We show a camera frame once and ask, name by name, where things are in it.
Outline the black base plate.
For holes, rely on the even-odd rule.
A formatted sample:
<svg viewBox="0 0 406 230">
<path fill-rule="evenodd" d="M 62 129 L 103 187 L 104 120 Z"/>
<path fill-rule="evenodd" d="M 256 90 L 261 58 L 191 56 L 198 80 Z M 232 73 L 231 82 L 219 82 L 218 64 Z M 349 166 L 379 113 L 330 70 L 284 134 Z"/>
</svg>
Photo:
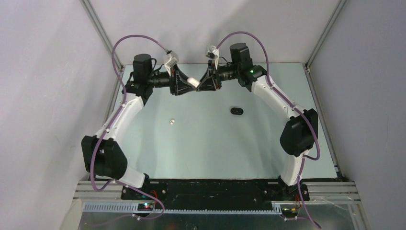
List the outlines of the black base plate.
<svg viewBox="0 0 406 230">
<path fill-rule="evenodd" d="M 287 186 L 278 179 L 150 179 L 140 192 L 124 187 L 122 200 L 160 200 L 164 208 L 266 208 L 274 201 L 309 201 L 305 184 Z"/>
</svg>

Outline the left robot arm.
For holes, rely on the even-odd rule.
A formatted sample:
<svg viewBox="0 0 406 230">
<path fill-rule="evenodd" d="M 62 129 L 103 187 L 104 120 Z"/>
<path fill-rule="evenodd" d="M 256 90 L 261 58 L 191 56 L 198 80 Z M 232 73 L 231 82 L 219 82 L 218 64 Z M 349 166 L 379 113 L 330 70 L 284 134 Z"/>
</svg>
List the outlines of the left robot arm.
<svg viewBox="0 0 406 230">
<path fill-rule="evenodd" d="M 139 199 L 151 195 L 151 186 L 145 183 L 147 175 L 128 164 L 128 154 L 120 147 L 134 117 L 144 108 L 154 88 L 169 87 L 174 92 L 180 83 L 192 90 L 200 81 L 187 77 L 178 68 L 178 56 L 173 51 L 164 56 L 164 71 L 156 69 L 149 54 L 134 57 L 133 71 L 127 82 L 123 82 L 122 99 L 103 126 L 92 136 L 81 141 L 86 170 L 91 176 L 108 177 L 133 187 Z"/>
</svg>

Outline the black earbud charging case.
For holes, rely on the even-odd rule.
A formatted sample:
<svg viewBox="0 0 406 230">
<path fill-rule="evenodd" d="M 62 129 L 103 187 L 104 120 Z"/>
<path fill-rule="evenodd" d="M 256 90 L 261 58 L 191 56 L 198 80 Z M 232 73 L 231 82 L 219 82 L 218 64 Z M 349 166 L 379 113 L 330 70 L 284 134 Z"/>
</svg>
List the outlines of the black earbud charging case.
<svg viewBox="0 0 406 230">
<path fill-rule="evenodd" d="M 233 115 L 243 115 L 244 110 L 242 108 L 239 108 L 239 107 L 232 107 L 230 109 L 230 113 L 233 114 Z"/>
</svg>

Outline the aluminium front frame rail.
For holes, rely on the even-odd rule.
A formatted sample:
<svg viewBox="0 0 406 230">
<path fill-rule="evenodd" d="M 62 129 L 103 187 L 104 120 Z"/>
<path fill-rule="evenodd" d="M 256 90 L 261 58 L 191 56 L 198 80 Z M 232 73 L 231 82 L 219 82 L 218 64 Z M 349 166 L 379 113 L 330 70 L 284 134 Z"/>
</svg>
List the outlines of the aluminium front frame rail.
<svg viewBox="0 0 406 230">
<path fill-rule="evenodd" d="M 354 182 L 309 182 L 305 181 L 311 202 L 359 204 L 361 198 Z M 110 184 L 102 192 L 93 190 L 89 181 L 80 181 L 77 184 L 74 199 L 118 201 L 125 194 L 123 187 Z"/>
</svg>

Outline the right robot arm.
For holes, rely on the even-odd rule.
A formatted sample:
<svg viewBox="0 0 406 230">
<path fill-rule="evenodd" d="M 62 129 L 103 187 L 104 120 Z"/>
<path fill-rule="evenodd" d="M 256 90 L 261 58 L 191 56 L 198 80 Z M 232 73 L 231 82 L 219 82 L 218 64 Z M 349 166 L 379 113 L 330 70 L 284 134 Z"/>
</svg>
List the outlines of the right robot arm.
<svg viewBox="0 0 406 230">
<path fill-rule="evenodd" d="M 304 109 L 294 103 L 273 81 L 266 69 L 254 65 L 249 48 L 245 43 L 230 47 L 232 61 L 219 65 L 219 49 L 209 46 L 206 56 L 210 59 L 208 71 L 200 80 L 199 91 L 219 90 L 223 81 L 236 79 L 238 83 L 261 98 L 283 121 L 284 128 L 279 142 L 288 154 L 280 179 L 279 196 L 284 200 L 293 199 L 303 172 L 303 160 L 318 139 L 318 114 L 315 109 Z"/>
</svg>

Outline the white earbud charging case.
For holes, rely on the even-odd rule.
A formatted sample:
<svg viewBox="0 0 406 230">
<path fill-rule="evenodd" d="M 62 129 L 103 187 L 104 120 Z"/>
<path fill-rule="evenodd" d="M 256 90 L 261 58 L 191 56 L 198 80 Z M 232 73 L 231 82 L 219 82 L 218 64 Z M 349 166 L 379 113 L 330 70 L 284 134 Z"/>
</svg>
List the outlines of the white earbud charging case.
<svg viewBox="0 0 406 230">
<path fill-rule="evenodd" d="M 187 82 L 194 88 L 198 88 L 198 86 L 200 85 L 200 81 L 195 78 L 188 78 Z"/>
</svg>

